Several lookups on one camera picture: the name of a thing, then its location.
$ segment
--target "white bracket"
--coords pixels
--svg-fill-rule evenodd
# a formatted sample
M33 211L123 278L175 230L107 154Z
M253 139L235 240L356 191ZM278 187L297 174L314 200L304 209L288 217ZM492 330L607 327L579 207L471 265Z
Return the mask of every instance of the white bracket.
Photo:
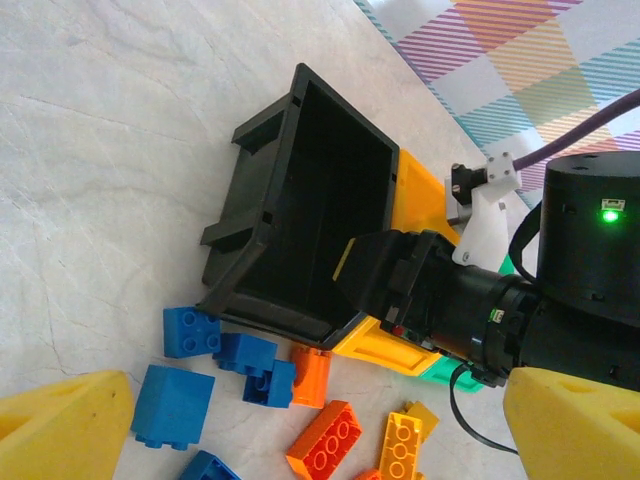
M471 218L453 261L497 272L509 250L507 214L500 200L522 183L508 153L489 158L486 169L487 183L471 190Z

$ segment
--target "white marble floor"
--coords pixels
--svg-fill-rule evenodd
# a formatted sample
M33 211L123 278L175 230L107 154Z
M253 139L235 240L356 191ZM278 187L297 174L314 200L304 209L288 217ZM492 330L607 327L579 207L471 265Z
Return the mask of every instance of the white marble floor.
M150 362L170 363L161 311L205 291L198 241L222 208L231 133L301 61L437 175L481 159L352 0L0 0L0 396L107 368L137 392ZM217 377L202 441L129 438L115 478L176 478L196 448L245 480L293 478L283 452L314 411L243 403L242 378L210 358L171 363ZM441 418L420 458L430 480L525 478L462 432L445 388L345 358L331 379L365 429L334 478L373 466L387 412L417 399ZM510 442L501 399L460 403Z

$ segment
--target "green led light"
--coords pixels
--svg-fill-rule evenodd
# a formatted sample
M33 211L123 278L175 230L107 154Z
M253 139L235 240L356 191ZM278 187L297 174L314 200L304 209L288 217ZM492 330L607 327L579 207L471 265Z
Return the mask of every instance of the green led light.
M615 210L605 210L602 212L602 219L607 223L617 222L620 218L620 213Z

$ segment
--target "blue lego brick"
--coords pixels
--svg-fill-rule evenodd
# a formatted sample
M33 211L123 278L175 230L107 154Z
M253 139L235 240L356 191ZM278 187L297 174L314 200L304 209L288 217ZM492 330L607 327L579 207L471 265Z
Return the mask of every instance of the blue lego brick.
M178 480L241 480L215 455L200 450Z
M262 377L273 369L278 348L273 342L246 333L223 333L220 344L221 349L213 358L222 370Z
M296 366L291 362L275 360L273 371L261 377L247 377L242 400L265 407L288 408L293 399Z
M195 357L220 351L220 320L193 307L165 308L164 356Z
M131 430L149 448L186 450L198 443L215 378L178 368L149 365L136 402Z

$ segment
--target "orange lego brick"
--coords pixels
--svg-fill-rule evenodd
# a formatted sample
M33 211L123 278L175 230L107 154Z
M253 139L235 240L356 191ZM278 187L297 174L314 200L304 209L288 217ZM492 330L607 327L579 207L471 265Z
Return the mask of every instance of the orange lego brick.
M296 365L293 403L312 408L324 407L329 383L331 352L299 345L293 347L291 361Z
M422 440L422 420L391 412L387 419L380 473L385 480L415 480Z
M333 400L287 452L287 461L304 480L327 480L362 434L351 405Z
M401 413L422 420L422 429L420 430L421 443L424 443L427 437L431 435L438 426L438 422L440 422L440 419L420 402L407 402Z
M376 470L374 468L373 470L367 470L366 472L361 473L354 480L382 480L382 474L380 473L380 470Z

